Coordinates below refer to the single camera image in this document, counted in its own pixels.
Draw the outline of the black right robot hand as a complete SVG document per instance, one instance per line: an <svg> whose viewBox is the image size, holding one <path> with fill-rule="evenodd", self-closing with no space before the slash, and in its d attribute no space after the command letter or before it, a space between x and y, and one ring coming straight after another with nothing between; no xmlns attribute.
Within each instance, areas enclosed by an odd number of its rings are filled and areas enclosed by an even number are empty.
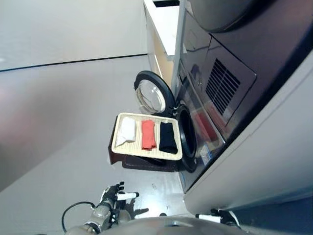
<svg viewBox="0 0 313 235"><path fill-rule="evenodd" d="M195 218L241 229L239 220L233 211L211 209L209 214L196 214Z"/></svg>

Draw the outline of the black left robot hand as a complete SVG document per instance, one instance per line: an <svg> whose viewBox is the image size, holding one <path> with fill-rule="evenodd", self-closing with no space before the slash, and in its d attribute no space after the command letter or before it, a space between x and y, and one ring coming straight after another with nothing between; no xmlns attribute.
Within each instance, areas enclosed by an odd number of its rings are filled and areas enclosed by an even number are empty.
<svg viewBox="0 0 313 235"><path fill-rule="evenodd" d="M119 182L115 185L108 186L102 193L99 204L107 203L112 209L125 209L127 200L139 197L138 192L125 192L125 182Z"/></svg>

